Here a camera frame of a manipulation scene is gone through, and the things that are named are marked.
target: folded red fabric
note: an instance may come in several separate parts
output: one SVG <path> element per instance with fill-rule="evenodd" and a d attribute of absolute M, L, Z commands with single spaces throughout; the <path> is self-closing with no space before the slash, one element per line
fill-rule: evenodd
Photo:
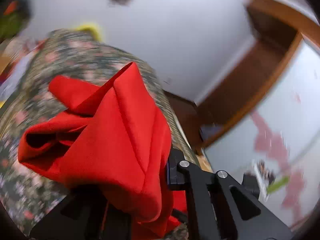
<path fill-rule="evenodd" d="M 173 193 L 165 179 L 171 132 L 137 65 L 129 63 L 101 87 L 57 76 L 49 91 L 68 109 L 25 131 L 19 162 L 66 187 L 99 185 L 132 215 L 133 239 L 173 229 L 178 222 L 169 219 Z M 176 195 L 185 209 L 184 193 Z"/>

